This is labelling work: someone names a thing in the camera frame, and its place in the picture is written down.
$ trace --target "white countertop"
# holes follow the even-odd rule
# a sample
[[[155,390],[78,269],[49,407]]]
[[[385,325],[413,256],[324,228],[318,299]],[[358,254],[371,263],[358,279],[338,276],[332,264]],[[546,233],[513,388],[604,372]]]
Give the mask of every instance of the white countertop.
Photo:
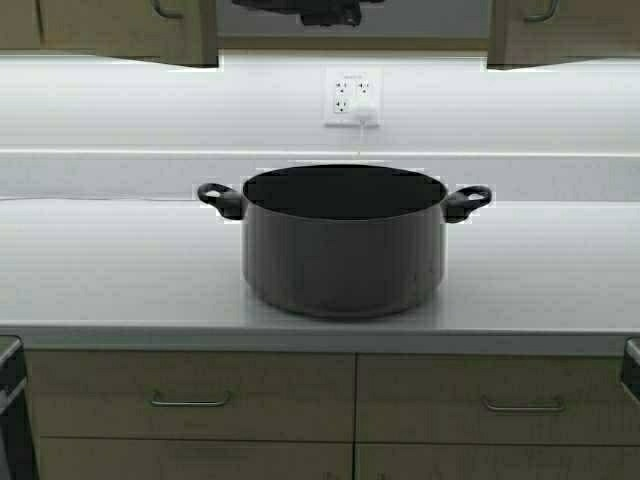
[[[0,334],[26,348],[621,356],[640,204],[497,202],[448,227],[433,301],[326,321],[256,299],[241,224],[197,202],[0,202]]]

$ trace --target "drawer handle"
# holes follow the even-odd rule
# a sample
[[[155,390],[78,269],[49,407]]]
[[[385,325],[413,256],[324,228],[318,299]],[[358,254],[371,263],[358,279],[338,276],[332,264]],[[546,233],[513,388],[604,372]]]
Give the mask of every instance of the drawer handle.
[[[561,397],[555,397],[553,403],[539,406],[505,406],[496,405],[487,397],[482,397],[485,408],[493,413],[562,413],[566,410],[566,405]]]
[[[151,0],[151,7],[154,12],[168,20],[182,20],[184,18],[184,15],[181,13],[165,10],[164,7],[160,5],[160,0]]]
[[[153,392],[153,398],[150,400],[153,407],[208,407],[217,408],[224,407],[231,401],[232,393],[230,391],[224,392],[224,398],[217,402],[167,402],[164,400],[164,396],[157,390]]]
[[[529,17],[525,17],[524,21],[527,23],[544,23],[551,20],[556,16],[558,11],[558,5],[560,5],[560,0],[551,0],[551,4],[549,5],[549,10],[540,15],[531,15]]]

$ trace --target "pot rim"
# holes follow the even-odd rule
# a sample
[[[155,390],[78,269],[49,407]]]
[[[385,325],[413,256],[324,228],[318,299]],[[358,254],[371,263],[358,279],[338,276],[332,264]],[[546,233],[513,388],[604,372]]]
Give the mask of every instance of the pot rim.
[[[322,167],[350,167],[350,168],[369,168],[369,169],[379,169],[379,170],[387,170],[387,171],[394,171],[394,172],[398,172],[398,173],[402,173],[404,175],[406,175],[407,173],[410,174],[415,174],[416,176],[421,176],[421,177],[425,177],[426,179],[428,179],[430,182],[433,182],[435,184],[438,184],[440,186],[440,190],[442,192],[441,198],[429,205],[428,207],[425,208],[421,208],[419,210],[415,210],[413,212],[407,212],[407,213],[402,213],[399,215],[389,215],[389,216],[384,216],[384,217],[373,217],[373,218],[356,218],[356,219],[340,219],[340,218],[321,218],[321,217],[307,217],[304,215],[294,215],[291,213],[285,213],[285,212],[281,212],[279,210],[274,210],[271,208],[267,208],[263,205],[260,205],[259,203],[254,202],[253,200],[251,200],[249,198],[249,196],[247,195],[247,190],[248,190],[248,184],[259,178],[262,176],[268,176],[270,174],[273,174],[273,172],[286,172],[286,171],[292,171],[292,170],[299,170],[299,169],[314,169],[314,168],[322,168]],[[438,180],[437,178],[433,178],[430,177],[429,175],[425,175],[422,172],[418,172],[415,170],[408,170],[408,169],[402,169],[402,168],[395,168],[395,167],[387,167],[384,165],[369,165],[369,164],[362,164],[362,163],[323,163],[323,164],[314,164],[314,165],[296,165],[294,167],[286,167],[286,168],[274,168],[273,170],[269,170],[267,172],[262,172],[258,175],[254,175],[251,178],[249,178],[248,180],[246,180],[242,186],[242,197],[244,198],[244,201],[247,203],[250,203],[252,206],[256,207],[256,208],[260,208],[262,210],[274,213],[274,214],[278,214],[278,215],[282,215],[285,217],[290,217],[290,218],[299,218],[299,219],[303,219],[303,220],[308,220],[308,221],[313,221],[313,222],[323,222],[323,223],[372,223],[372,222],[376,222],[376,221],[389,221],[389,220],[393,220],[393,219],[397,219],[397,218],[403,218],[403,217],[408,217],[408,216],[412,216],[412,215],[420,215],[420,214],[424,214],[424,212],[434,208],[434,207],[441,207],[442,206],[442,202],[447,198],[447,196],[449,195],[449,190],[447,188],[447,186],[442,183],[440,180]]]

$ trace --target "wall outlet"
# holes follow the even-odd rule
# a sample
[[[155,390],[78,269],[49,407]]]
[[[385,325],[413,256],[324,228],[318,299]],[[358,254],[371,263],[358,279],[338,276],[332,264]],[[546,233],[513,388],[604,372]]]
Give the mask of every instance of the wall outlet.
[[[356,114],[365,108],[370,113],[366,127],[380,125],[382,107],[382,70],[377,68],[328,68],[325,92],[325,125],[359,127]]]

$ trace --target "outlet cover plate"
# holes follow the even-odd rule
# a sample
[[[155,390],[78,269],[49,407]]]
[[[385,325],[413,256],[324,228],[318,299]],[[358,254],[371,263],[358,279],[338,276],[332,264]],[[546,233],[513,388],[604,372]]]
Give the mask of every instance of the outlet cover plate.
[[[360,84],[368,84],[363,90]],[[351,111],[362,97],[375,109],[373,121],[366,127],[380,126],[382,113],[382,69],[380,68],[327,68],[325,80],[324,124],[329,127],[360,127],[360,121]]]

